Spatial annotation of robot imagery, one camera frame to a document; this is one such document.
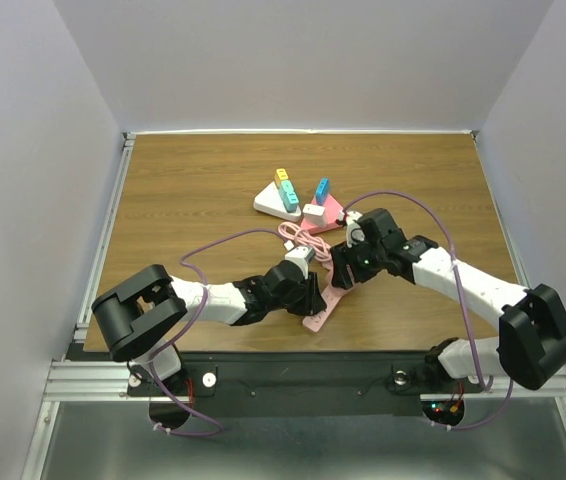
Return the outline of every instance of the bolt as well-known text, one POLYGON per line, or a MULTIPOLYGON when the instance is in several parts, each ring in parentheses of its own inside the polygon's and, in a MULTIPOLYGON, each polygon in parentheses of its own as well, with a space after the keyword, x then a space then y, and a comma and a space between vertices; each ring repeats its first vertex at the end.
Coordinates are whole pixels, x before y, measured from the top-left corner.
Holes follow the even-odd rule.
POLYGON ((135 375, 130 375, 130 378, 127 379, 127 384, 132 388, 136 388, 141 385, 141 380, 139 380, 135 375))
POLYGON ((407 373, 405 373, 403 370, 397 370, 394 374, 394 383, 399 387, 407 384, 407 380, 407 373))
POLYGON ((205 375, 203 375, 203 385, 207 388, 212 388, 214 385, 216 385, 216 375, 214 375, 212 372, 207 372, 205 375))

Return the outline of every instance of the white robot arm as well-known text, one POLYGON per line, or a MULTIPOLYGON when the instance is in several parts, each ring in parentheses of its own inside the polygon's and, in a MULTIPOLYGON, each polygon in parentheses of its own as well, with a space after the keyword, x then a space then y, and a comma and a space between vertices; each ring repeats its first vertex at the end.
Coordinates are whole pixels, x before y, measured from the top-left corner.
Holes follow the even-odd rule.
MULTIPOLYGON (((385 209, 364 215, 348 212, 345 242, 332 247, 332 285, 348 289, 380 271, 459 302, 457 278, 467 308, 490 322, 498 337, 476 341, 483 375, 509 375, 521 386, 536 390, 566 364, 566 311, 553 289, 527 289, 504 282, 464 262, 422 236, 407 239, 385 209)), ((476 375, 468 340, 448 339, 434 347, 437 361, 450 378, 476 375)))
POLYGON ((326 305, 317 275, 309 269, 312 247, 298 246, 265 275, 222 285, 203 285, 169 276, 151 265, 97 298, 92 311, 116 362, 133 361, 149 371, 150 362, 161 380, 181 370, 176 349, 157 350, 177 322, 187 323, 203 301, 200 321, 250 325, 269 312, 286 309, 296 315, 315 315, 326 305))

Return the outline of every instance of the yellow block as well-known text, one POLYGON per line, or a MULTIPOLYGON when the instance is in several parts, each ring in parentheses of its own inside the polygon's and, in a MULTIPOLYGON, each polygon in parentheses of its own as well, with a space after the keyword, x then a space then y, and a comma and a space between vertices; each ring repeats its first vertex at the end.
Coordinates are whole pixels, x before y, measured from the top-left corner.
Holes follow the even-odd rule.
POLYGON ((276 188, 281 188, 281 182, 283 180, 289 180, 287 172, 284 168, 278 168, 276 172, 274 172, 274 183, 276 183, 276 188))

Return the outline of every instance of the pink plastic part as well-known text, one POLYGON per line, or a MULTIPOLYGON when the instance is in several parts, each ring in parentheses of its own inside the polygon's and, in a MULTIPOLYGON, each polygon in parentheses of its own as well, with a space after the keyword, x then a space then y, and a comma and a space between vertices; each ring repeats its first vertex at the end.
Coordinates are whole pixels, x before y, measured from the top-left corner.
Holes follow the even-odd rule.
MULTIPOLYGON (((316 203, 316 197, 312 199, 312 205, 318 205, 318 203, 316 203)), ((327 225, 325 227, 317 227, 305 218, 303 218, 303 221, 301 222, 301 228, 307 230, 310 235, 316 235, 317 233, 341 228, 336 224, 336 220, 339 218, 339 213, 343 210, 341 204, 337 202, 332 195, 328 194, 323 207, 325 207, 325 216, 327 217, 327 225)))

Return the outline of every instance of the cable clip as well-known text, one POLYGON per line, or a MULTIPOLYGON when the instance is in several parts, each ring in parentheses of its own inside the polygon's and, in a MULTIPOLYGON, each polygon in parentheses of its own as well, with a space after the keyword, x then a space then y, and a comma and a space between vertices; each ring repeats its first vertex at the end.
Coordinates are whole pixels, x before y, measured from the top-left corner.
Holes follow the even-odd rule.
POLYGON ((452 260, 452 259, 450 258, 450 272, 453 272, 453 271, 454 271, 454 267, 456 267, 456 270, 458 271, 458 269, 459 269, 459 264, 460 264, 460 263, 461 263, 461 262, 459 261, 458 258, 455 258, 454 260, 452 260))

